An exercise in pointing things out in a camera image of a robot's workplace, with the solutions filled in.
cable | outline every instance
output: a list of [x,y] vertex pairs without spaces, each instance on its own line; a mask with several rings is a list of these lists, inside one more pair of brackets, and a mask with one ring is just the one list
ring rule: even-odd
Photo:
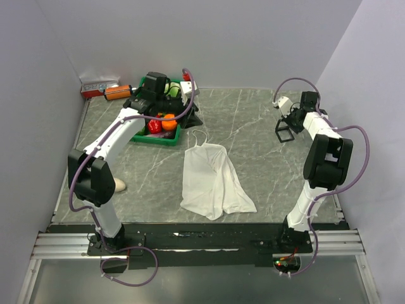
[[[326,121],[326,123],[329,125],[329,127],[333,128],[332,123],[331,123],[331,122],[324,116],[324,114],[322,114],[322,112],[319,110],[319,105],[320,105],[320,102],[321,102],[321,94],[319,93],[318,88],[317,88],[312,82],[310,82],[309,80],[307,80],[307,79],[305,79],[305,78],[292,77],[292,78],[288,78],[288,79],[284,80],[284,81],[278,86],[278,88],[276,89],[276,91],[275,91],[275,93],[274,93],[274,97],[273,97],[274,102],[275,102],[275,100],[276,100],[277,94],[278,94],[279,90],[281,89],[281,87],[282,87],[286,82],[288,82],[288,81],[290,81],[290,80],[301,80],[301,81],[303,81],[303,82],[306,82],[307,84],[309,84],[309,85],[315,90],[315,92],[318,93],[318,96],[319,96],[319,97],[318,97],[318,100],[317,100],[316,105],[315,105],[316,112],[324,119],[324,121]],[[334,190],[334,191],[332,191],[332,192],[329,192],[329,193],[323,193],[323,194],[317,196],[317,197],[312,201],[312,203],[310,204],[310,206],[309,206],[309,208],[308,208],[307,217],[308,217],[308,226],[309,226],[309,229],[310,229],[310,231],[311,231],[311,232],[313,233],[313,235],[314,235],[314,242],[315,242],[314,254],[313,254],[313,256],[312,256],[311,261],[309,261],[309,263],[307,264],[307,266],[305,266],[303,269],[301,269],[301,270],[299,270],[299,271],[297,271],[297,272],[294,272],[293,274],[289,274],[289,276],[296,276],[296,275],[302,274],[303,272],[305,272],[306,270],[308,270],[308,269],[312,266],[312,264],[315,263],[316,257],[317,257],[317,255],[318,255],[318,250],[319,250],[318,235],[316,234],[316,232],[315,232],[315,230],[313,229],[312,224],[311,224],[311,211],[312,211],[313,207],[315,206],[315,203],[316,203],[320,198],[324,198],[324,197],[326,197],[326,196],[331,196],[331,195],[339,194],[339,193],[342,193],[342,192],[344,192],[344,191],[346,191],[346,190],[352,188],[352,187],[355,185],[355,183],[357,183],[357,182],[360,180],[360,178],[363,176],[364,172],[366,171],[366,168],[367,168],[367,166],[368,166],[368,162],[369,162],[369,160],[370,160],[370,140],[368,139],[367,132],[366,132],[362,127],[360,127],[359,125],[349,125],[349,126],[347,126],[347,127],[343,127],[343,128],[339,128],[339,129],[334,128],[334,131],[335,131],[335,132],[342,132],[342,131],[346,131],[346,130],[350,130],[350,129],[358,129],[358,130],[361,132],[361,134],[363,135],[363,137],[364,137],[364,141],[365,141],[365,143],[366,143],[366,157],[364,158],[363,166],[361,167],[361,170],[360,170],[359,174],[358,174],[348,185],[346,185],[346,186],[344,186],[344,187],[342,187],[342,188],[340,188],[340,189],[338,189],[338,190]]]
[[110,252],[110,253],[118,253],[118,252],[125,251],[125,250],[143,249],[143,250],[146,250],[146,251],[148,251],[148,252],[150,252],[150,253],[152,254],[152,256],[153,256],[153,258],[154,258],[154,260],[155,260],[155,265],[156,265],[155,270],[154,270],[152,276],[151,276],[148,280],[146,280],[145,282],[140,283],[140,284],[130,284],[130,283],[126,283],[126,282],[120,281],[120,280],[118,280],[118,279],[115,279],[114,277],[111,277],[110,275],[105,274],[105,272],[104,272],[104,270],[103,270],[103,265],[104,265],[104,263],[106,263],[108,260],[123,260],[123,259],[120,259],[120,258],[109,258],[109,259],[105,260],[105,261],[100,265],[100,269],[101,269],[102,276],[105,276],[105,277],[107,277],[108,279],[111,279],[112,281],[117,282],[117,283],[122,284],[122,285],[125,285],[125,286],[139,287],[139,286],[143,286],[143,285],[145,285],[145,284],[151,282],[151,280],[153,280],[154,276],[156,275],[156,273],[157,273],[157,271],[158,271],[158,258],[156,257],[155,253],[154,253],[152,250],[150,250],[149,248],[143,247],[143,246],[127,247],[127,248],[122,248],[122,249],[120,249],[120,250],[118,250],[118,251],[112,250],[112,249],[107,245],[107,243],[106,243],[106,240],[105,240],[105,237],[104,237],[104,234],[103,234],[103,230],[101,229],[100,223],[99,223],[99,221],[98,221],[98,219],[97,219],[96,214],[94,213],[93,208],[90,207],[90,206],[82,206],[82,207],[80,207],[80,208],[75,208],[75,207],[73,206],[73,194],[74,194],[74,192],[75,192],[75,185],[76,185],[76,183],[77,183],[77,179],[78,179],[80,173],[82,172],[82,170],[84,169],[84,167],[86,166],[86,164],[89,162],[89,160],[97,153],[97,151],[99,151],[99,149],[101,148],[101,146],[107,141],[107,139],[112,135],[112,133],[114,133],[114,131],[116,130],[116,128],[118,128],[121,124],[124,124],[126,121],[131,120],[131,119],[135,119],[135,118],[155,119],[155,120],[159,120],[159,121],[163,121],[163,122],[169,122],[169,121],[172,121],[172,120],[178,120],[178,119],[182,118],[183,116],[185,116],[185,115],[187,114],[187,112],[191,109],[191,107],[192,107],[192,105],[193,105],[193,103],[194,103],[194,97],[195,97],[196,90],[195,90],[195,87],[194,87],[194,78],[193,78],[191,72],[190,72],[188,69],[186,69],[186,68],[183,68],[182,72],[183,72],[183,74],[188,74],[189,77],[190,77],[190,81],[191,81],[191,97],[190,97],[190,103],[189,103],[189,105],[186,107],[186,109],[183,111],[183,113],[181,113],[181,114],[179,114],[178,116],[173,117],[173,118],[158,118],[158,117],[151,117],[151,116],[146,116],[146,115],[132,115],[132,116],[124,117],[122,120],[120,120],[119,122],[115,123],[115,124],[110,128],[110,130],[106,133],[106,135],[104,135],[104,137],[99,141],[99,145],[98,145],[97,147],[95,147],[95,148],[93,149],[93,151],[91,151],[91,152],[87,155],[87,157],[84,159],[84,161],[80,164],[80,166],[78,167],[77,171],[75,172],[75,175],[73,176],[73,179],[72,179],[72,185],[70,186],[70,190],[69,190],[69,208],[70,208],[70,210],[71,210],[72,212],[79,212],[79,211],[81,211],[81,210],[89,209],[90,215],[92,216],[92,218],[93,218],[93,220],[94,220],[94,223],[96,224],[96,230],[97,230],[97,231],[99,232],[99,234],[100,234],[101,241],[103,242],[103,246],[104,246],[104,248],[105,248],[108,252]]
[[281,89],[281,87],[282,87],[286,82],[291,81],[291,80],[301,80],[301,81],[303,81],[303,82],[306,82],[307,84],[309,84],[309,85],[314,89],[315,92],[318,93],[318,100],[317,100],[317,102],[316,102],[316,104],[315,104],[315,110],[316,110],[316,112],[317,112],[321,117],[323,117],[323,119],[325,119],[325,121],[327,122],[327,124],[329,124],[329,127],[332,128],[333,125],[330,123],[329,120],[326,119],[326,117],[324,116],[324,114],[319,110],[319,105],[320,105],[320,103],[321,103],[321,93],[319,93],[318,88],[317,88],[312,82],[310,82],[309,80],[307,80],[307,79],[305,79],[305,78],[301,78],[301,77],[291,77],[291,78],[285,79],[285,80],[278,86],[278,88],[276,89],[276,91],[274,92],[273,102],[276,103],[276,97],[277,97],[277,94],[278,94],[279,90]]
[[293,104],[291,105],[290,110],[289,110],[290,113],[291,113],[292,107],[293,107],[294,105],[297,105],[297,104],[299,104],[299,103],[293,103]]

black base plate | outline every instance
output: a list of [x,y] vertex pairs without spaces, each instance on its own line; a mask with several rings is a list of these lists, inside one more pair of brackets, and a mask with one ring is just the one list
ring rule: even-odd
[[[255,265],[272,267],[273,254],[283,253],[276,238],[282,224],[128,224],[125,244],[152,249],[160,267]],[[304,236],[298,253],[311,253],[312,245]],[[90,256],[108,256],[96,237],[90,239]],[[154,266],[148,252],[132,250],[119,254],[129,257],[129,269]]]

table surface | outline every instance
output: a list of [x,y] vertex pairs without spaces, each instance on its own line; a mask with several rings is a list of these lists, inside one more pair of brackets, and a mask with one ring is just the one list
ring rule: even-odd
[[[221,144],[235,166],[240,183],[254,201],[257,213],[233,213],[215,222],[282,222],[302,191],[302,168],[311,146],[307,132],[291,142],[279,143],[274,128],[279,112],[272,107],[272,90],[201,89],[196,98],[197,116],[204,125],[181,131],[177,146],[129,142],[118,155],[113,175],[127,189],[113,196],[122,222],[210,222],[184,210],[182,172],[184,151],[195,143],[191,132],[203,130],[208,142]],[[300,92],[283,92],[294,102]],[[93,98],[85,114],[77,148],[92,143],[117,117],[124,99]],[[75,206],[82,203],[75,199]],[[315,222],[338,222],[333,198],[328,197]],[[67,182],[63,185],[56,223],[92,222],[88,212],[73,213],[68,207]]]

shoe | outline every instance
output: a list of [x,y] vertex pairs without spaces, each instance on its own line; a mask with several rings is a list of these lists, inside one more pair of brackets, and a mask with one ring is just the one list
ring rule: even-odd
[[116,177],[114,177],[114,181],[115,181],[115,190],[114,190],[114,192],[116,192],[116,193],[124,191],[125,188],[127,187],[122,180],[117,179]]

white wall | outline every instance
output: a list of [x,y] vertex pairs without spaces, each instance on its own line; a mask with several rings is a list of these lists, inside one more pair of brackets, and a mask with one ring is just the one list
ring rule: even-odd
[[316,82],[360,2],[38,0],[84,82],[188,67],[202,87],[272,88]]
[[[405,1],[363,0],[323,72],[323,108],[338,126],[362,125],[371,141],[369,167],[341,194],[358,228],[382,303],[405,302]],[[347,180],[364,160],[362,137]]]
[[31,0],[0,9],[1,303],[15,303],[49,223],[83,107],[80,81]]

